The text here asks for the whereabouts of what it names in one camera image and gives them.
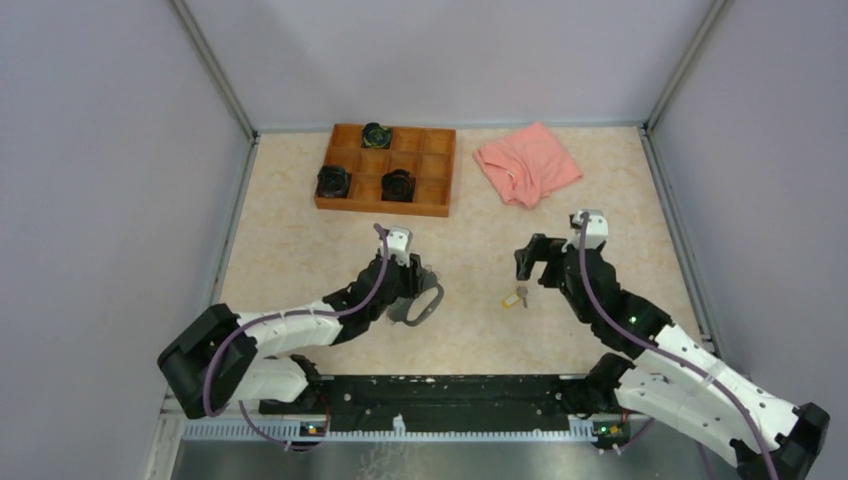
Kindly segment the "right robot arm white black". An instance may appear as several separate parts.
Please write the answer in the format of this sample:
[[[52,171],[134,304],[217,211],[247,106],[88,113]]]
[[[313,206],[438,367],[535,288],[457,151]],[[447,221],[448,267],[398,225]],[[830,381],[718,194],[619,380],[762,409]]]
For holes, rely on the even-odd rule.
[[[812,402],[783,400],[730,368],[668,313],[624,289],[601,251],[535,234],[514,253],[517,279],[544,263],[539,284],[558,289],[610,349],[589,375],[589,404],[648,415],[714,452],[742,479],[805,478],[829,414]]]

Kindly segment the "metal key holder plate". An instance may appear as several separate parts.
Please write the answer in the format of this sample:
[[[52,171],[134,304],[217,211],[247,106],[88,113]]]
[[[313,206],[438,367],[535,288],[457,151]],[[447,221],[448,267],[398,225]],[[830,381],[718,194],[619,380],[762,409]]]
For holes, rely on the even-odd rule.
[[[415,318],[409,316],[413,304],[424,294],[434,291],[434,297],[422,308]],[[387,309],[388,321],[392,324],[401,323],[408,327],[417,327],[426,321],[441,304],[445,295],[444,287],[439,283],[439,275],[427,265],[423,270],[422,290],[412,298],[399,298]]]

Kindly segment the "silver key yellow cap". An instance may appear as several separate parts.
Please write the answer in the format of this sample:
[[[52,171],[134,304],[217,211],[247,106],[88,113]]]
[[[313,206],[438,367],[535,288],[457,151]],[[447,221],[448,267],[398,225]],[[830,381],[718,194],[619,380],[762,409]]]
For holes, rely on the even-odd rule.
[[[501,305],[505,309],[510,309],[516,306],[521,306],[522,308],[528,307],[528,293],[529,289],[526,285],[519,285],[515,288],[515,290],[507,295],[502,301]]]

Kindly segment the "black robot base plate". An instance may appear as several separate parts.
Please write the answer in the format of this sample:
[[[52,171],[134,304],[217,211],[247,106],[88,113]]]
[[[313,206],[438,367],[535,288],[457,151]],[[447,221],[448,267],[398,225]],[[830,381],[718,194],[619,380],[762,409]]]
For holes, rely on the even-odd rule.
[[[336,375],[292,403],[263,400],[263,416],[316,415],[333,432],[392,429],[400,417],[421,433],[563,431],[579,420],[631,418],[611,387],[587,375]]]

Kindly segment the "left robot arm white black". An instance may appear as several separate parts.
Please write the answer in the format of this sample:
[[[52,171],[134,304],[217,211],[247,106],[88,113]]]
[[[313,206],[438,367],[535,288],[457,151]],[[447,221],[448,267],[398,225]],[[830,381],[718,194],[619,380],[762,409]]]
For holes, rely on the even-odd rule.
[[[236,313],[219,303],[204,310],[158,356],[156,364],[190,419],[220,415],[244,401],[286,403],[297,413],[319,404],[305,347],[340,345],[365,334],[391,308],[433,287],[418,255],[406,265],[375,257],[348,286],[288,311]]]

